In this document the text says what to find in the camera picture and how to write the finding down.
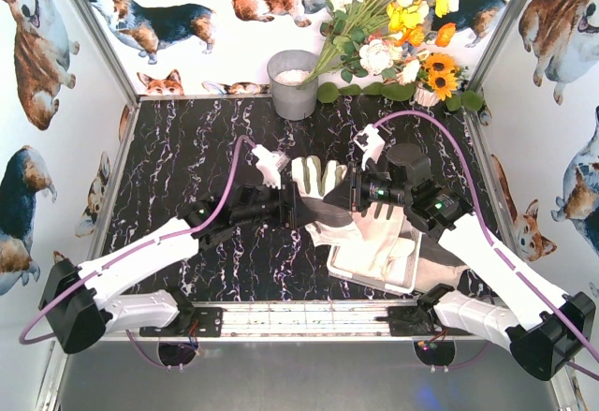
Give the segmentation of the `white glove grey palm patch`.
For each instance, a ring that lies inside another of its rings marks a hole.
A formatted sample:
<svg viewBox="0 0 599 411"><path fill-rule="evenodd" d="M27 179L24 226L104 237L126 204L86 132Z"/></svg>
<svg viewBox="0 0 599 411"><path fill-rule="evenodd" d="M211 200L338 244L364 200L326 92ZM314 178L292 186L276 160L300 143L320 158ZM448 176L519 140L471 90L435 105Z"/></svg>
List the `white glove grey palm patch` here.
<svg viewBox="0 0 599 411"><path fill-rule="evenodd" d="M324 201L325 195L342 183L346 172L347 166L336 160L322 163L316 155L291 162L291 177L300 199L315 214L315 220L305 226L314 245L367 250L392 247L402 231L403 209L374 203L365 213L350 213Z"/></svg>

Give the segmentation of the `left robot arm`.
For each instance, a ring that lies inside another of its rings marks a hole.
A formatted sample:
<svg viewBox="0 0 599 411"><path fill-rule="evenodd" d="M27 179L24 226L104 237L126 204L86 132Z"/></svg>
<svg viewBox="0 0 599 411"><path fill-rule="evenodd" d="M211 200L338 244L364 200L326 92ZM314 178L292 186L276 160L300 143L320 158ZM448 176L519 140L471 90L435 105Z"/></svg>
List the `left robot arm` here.
<svg viewBox="0 0 599 411"><path fill-rule="evenodd" d="M188 306L175 293L162 289L128 299L124 292L167 266L230 239L236 228L267 225L295 230L309 224L330 225L337 217L322 199L302 196L294 182L279 189L243 185L222 196L207 194L182 215L116 252L79 265L68 258L57 261L39 308L68 355L114 331L181 327L189 321Z"/></svg>

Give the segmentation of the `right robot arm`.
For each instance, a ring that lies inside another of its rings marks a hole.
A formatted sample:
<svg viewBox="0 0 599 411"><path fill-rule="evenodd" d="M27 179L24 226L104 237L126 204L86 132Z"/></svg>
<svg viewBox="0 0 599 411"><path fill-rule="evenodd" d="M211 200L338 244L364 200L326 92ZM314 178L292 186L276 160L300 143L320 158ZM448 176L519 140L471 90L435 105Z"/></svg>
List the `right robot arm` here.
<svg viewBox="0 0 599 411"><path fill-rule="evenodd" d="M391 147L386 174L371 168L371 163L350 164L325 202L354 213L373 203L402 207L413 228L459 258L502 301L492 305L436 286L418 303L423 313L440 326L501 346L541 381L549 381L591 346L594 301L584 292L566 293L510 251L489 232L473 205L433 179L430 159L415 145Z"/></svg>

